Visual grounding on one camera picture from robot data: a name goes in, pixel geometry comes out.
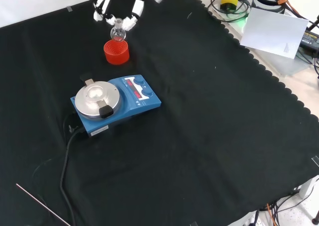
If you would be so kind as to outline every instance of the white table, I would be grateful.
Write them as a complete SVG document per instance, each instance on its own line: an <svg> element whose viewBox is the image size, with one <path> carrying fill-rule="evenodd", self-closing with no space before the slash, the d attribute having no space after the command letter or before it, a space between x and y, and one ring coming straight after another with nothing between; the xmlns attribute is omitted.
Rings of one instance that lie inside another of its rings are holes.
<svg viewBox="0 0 319 226"><path fill-rule="evenodd" d="M201 0L203 4L208 6L210 4L210 0ZM319 11L317 7L309 6L305 3L305 0L290 0L290 3L299 11L301 15L306 18L309 18L312 21L317 19L317 15ZM308 4L316 4L316 1L308 1ZM214 16L217 18L221 18L221 16L214 11L210 10ZM223 23L225 27L229 30L229 33L234 35L234 38L241 40L243 29L239 28L236 23L228 24ZM250 49L250 52L254 55L255 59L257 59L260 64L264 65L267 70L271 71L274 76L279 78L280 82L283 82L287 88L289 88L293 94L298 97L298 100L305 104L305 107L308 108L312 114L319 117L319 83L318 76L314 71L312 65L305 64L302 60L296 58L295 60L287 60L283 59L282 62L280 60L274 62L273 54L264 54L260 51L256 51L254 49ZM282 66L274 66L274 64L291 64L292 65L304 65L301 70L291 76L286 74L281 74L278 69ZM314 185L314 179L310 179L302 185L300 196L305 198L311 191L312 186ZM238 221L230 224L229 226L242 226L255 212L248 213L245 217L239 219Z"/></svg>

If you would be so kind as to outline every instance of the robotic hand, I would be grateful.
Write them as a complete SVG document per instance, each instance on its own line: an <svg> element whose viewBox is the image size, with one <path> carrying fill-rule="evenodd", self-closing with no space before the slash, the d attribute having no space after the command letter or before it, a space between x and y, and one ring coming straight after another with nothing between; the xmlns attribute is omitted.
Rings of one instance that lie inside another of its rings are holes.
<svg viewBox="0 0 319 226"><path fill-rule="evenodd" d="M103 19L110 25L115 24L115 16L112 14L107 14L108 5L110 4L111 0L92 0L94 6L94 14L93 18L95 21L101 21ZM126 17L123 20L123 29L125 31L129 31L132 29L136 22L138 21L139 17L142 15L144 8L144 1L143 0L135 0L135 4L132 10L132 16Z"/></svg>

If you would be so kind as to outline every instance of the black cable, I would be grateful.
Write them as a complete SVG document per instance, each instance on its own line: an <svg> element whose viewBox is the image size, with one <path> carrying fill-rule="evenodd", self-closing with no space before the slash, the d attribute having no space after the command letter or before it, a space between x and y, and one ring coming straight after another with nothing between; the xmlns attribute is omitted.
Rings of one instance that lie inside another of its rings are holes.
<svg viewBox="0 0 319 226"><path fill-rule="evenodd" d="M279 216L278 216L278 205L277 205L277 202L275 204L275 218L277 219L277 225L280 226L279 224Z"/></svg>
<svg viewBox="0 0 319 226"><path fill-rule="evenodd" d="M294 11L293 9L291 9L291 8L289 7L289 5L287 5L286 3L284 4L284 7L285 7L285 9L289 10L289 11L290 11L293 15L295 15L296 17L306 19L306 20L308 20L309 23L311 23L314 27L319 28L319 26L318 26L317 24L315 24L314 22L310 21L309 19L303 17L303 16L300 15L299 13L295 12L295 11Z"/></svg>
<svg viewBox="0 0 319 226"><path fill-rule="evenodd" d="M298 49L298 53L299 53L301 56L303 56L303 58L304 58L308 63L313 64L312 61L310 61L310 60L305 56L305 54L303 54L302 51L300 51L299 49Z"/></svg>
<svg viewBox="0 0 319 226"><path fill-rule="evenodd" d="M64 183L64 176L65 176L65 173L66 173L66 168L67 168L67 164L68 164L68 155L69 155L69 149L70 149L70 144L73 140L73 138L78 134L78 133L82 133L84 132L84 128L80 128L80 129L77 129L73 134L72 136L70 137L69 141L68 141L68 144L66 146L66 152L65 152L65 159L64 159L64 164L63 164L63 169L62 169L62 173L61 173L61 178L60 178L60 191L62 193L62 196L69 208L69 211L70 211L70 214L71 214L71 219L72 219L72 226L76 226L76 221L75 221L75 217L74 217L74 213L73 213L73 209L72 209L72 206L71 206L71 203L68 199L68 196L66 195L64 189L63 189L63 183Z"/></svg>
<svg viewBox="0 0 319 226"><path fill-rule="evenodd" d="M217 9L215 6L214 6L214 2L216 0L210 0L210 4L208 5L208 7L206 8L207 9L207 12L209 13L209 8L212 6L217 12L219 13L223 13L223 14L237 14L237 15L241 15L241 14L244 14L244 16L241 16L239 18L235 18L235 19L231 19L231 20L222 20L222 19L219 19L221 22L227 22L227 23L230 23L230 22L236 22L236 21L239 21L239 20L242 20L244 18L246 18L248 16L248 9L251 8L251 5L250 3L247 1L247 0L238 0L241 5L234 11L221 11L220 9ZM241 11L241 12L238 12L240 10L240 8L245 5L245 10Z"/></svg>
<svg viewBox="0 0 319 226"><path fill-rule="evenodd" d="M303 200L301 200L298 204L296 204L295 206L292 206L292 207L290 207L290 208L287 208L287 209L284 209L284 210L280 210L280 211L278 211L277 210L277 212L279 213L279 212L282 212L282 211L285 211L285 210L289 210L289 209L292 209L292 208L294 208L294 207L296 207L296 206L298 206L299 204L301 204L303 201L305 201L306 199L308 199L309 197L310 197L310 195L313 193L313 191L314 191L314 188L315 188L315 186L313 186L313 189L311 190L311 192L310 192L310 194L306 197L306 198L304 198ZM286 202L288 199L290 199L292 196L290 196L290 197L288 197L287 199L285 199L279 206L278 206L278 209L279 209L279 207L281 206L281 205L283 205L283 203L284 202Z"/></svg>

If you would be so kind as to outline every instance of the power cord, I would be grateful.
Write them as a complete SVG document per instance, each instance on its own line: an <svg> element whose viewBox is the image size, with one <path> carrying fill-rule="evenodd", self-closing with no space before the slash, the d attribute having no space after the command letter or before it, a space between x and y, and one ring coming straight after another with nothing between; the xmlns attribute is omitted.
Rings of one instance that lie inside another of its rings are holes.
<svg viewBox="0 0 319 226"><path fill-rule="evenodd" d="M258 217L259 217L259 210L256 211L255 213L255 219L254 219L254 222L249 224L249 226L256 226L257 224L257 221L258 221Z"/></svg>
<svg viewBox="0 0 319 226"><path fill-rule="evenodd" d="M63 183L64 183L64 176L65 176L65 173L66 173L66 169L67 169L67 165L68 165L68 160L69 160L69 149L70 149L70 145L71 145L71 142L72 140L74 139L74 137L79 134L79 133L83 133L85 131L84 127L81 127L79 129L77 129L73 134L72 136L70 137L69 141L68 141L68 144L66 146L66 152L65 152L65 158L64 158L64 164L63 164L63 168L62 168L62 172L61 172L61 178L60 178L60 191L62 193L62 196L69 208L69 211L70 211L70 214L71 214L71 219L72 219L72 226L76 226L76 221L75 221L75 217L74 217L74 213L73 213L73 209L72 209L72 205L69 201L69 198L67 196L67 194L65 193L64 191L64 187L63 187Z"/></svg>
<svg viewBox="0 0 319 226"><path fill-rule="evenodd" d="M306 197L306 198L304 198L303 200L301 200L298 204L296 204L296 205L294 205L294 206L292 206L292 207L289 207L289 208L287 208L287 209L284 209L284 210L280 210L280 211L277 211L277 212L282 212L282 211L285 211L285 210L289 210L289 209L292 209L292 208L294 208L294 207L297 207L299 204L301 204L302 202L304 202L306 199L308 199L309 197L310 197L310 195L313 193L313 191L314 191L314 188L315 188L315 186L313 186L313 189L311 190L311 192L310 192L310 194ZM288 199L290 199L292 196L290 196L289 198L287 198L287 199L285 199L280 205L279 205L279 207L281 206L281 205L283 205L283 203L285 202L285 201L287 201Z"/></svg>
<svg viewBox="0 0 319 226"><path fill-rule="evenodd" d="M292 209L296 206L298 206L299 204L301 204L302 202L304 202L306 199L308 199L310 197L310 195L313 193L314 191L314 188L315 186L313 186L310 194L304 198L303 200L301 200L298 204L292 206L292 207L289 207L287 209L284 209L284 210L279 210L279 208L289 199L291 199L293 196L295 196L299 190L295 190L293 191L292 195L290 195L289 197L287 197L284 201L282 201L279 205L278 205L278 200L275 200L269 204L267 204L264 208L260 209L260 211L265 211L265 210L268 210L268 213L274 223L275 226L280 226L279 224L279 216L278 216L278 213L282 212L282 211L286 211L286 210L289 210L289 209Z"/></svg>
<svg viewBox="0 0 319 226"><path fill-rule="evenodd" d="M235 19L231 19L231 20L222 20L222 19L219 19L221 22L227 22L227 23L231 23L231 22L236 22L236 21L239 21L239 20L242 20L244 18L246 18L248 16L248 10L251 8L251 5L250 3L247 1L247 0L238 0L241 5L236 9L236 10L228 10L228 11L222 11L220 9L217 9L215 6L214 6L214 2L216 0L210 0L210 4L207 6L207 12L210 16L211 13L209 11L209 8L212 6L217 12L219 13L223 13L223 14L236 14L236 15L241 15L243 14L243 16L239 17L239 18L235 18ZM245 10L241 11L241 12L238 12L240 10L240 8L245 5Z"/></svg>

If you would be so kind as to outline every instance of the orange cable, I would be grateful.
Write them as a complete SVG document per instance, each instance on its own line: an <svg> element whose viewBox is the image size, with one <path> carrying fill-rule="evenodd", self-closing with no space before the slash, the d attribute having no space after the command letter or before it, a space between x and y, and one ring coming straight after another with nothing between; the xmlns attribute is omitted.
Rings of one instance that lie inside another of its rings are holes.
<svg viewBox="0 0 319 226"><path fill-rule="evenodd" d="M270 208L269 208L268 204L267 204L267 209L268 209L268 213L269 213L269 215L270 215L270 217L271 217L271 219L272 219L272 221L274 223L274 226L277 226L276 222L274 221L273 214L270 212Z"/></svg>
<svg viewBox="0 0 319 226"><path fill-rule="evenodd" d="M283 3L287 3L294 12L299 14L298 11L289 3L288 0L278 0L278 4L283 4Z"/></svg>
<svg viewBox="0 0 319 226"><path fill-rule="evenodd" d="M297 11L297 10L295 10L295 9L294 9L294 7L292 7L292 5L289 3L289 1L288 1L288 0L287 0L287 4L290 6L290 8L291 8L294 12L296 12L297 14L299 14L299 13L298 13L298 11Z"/></svg>

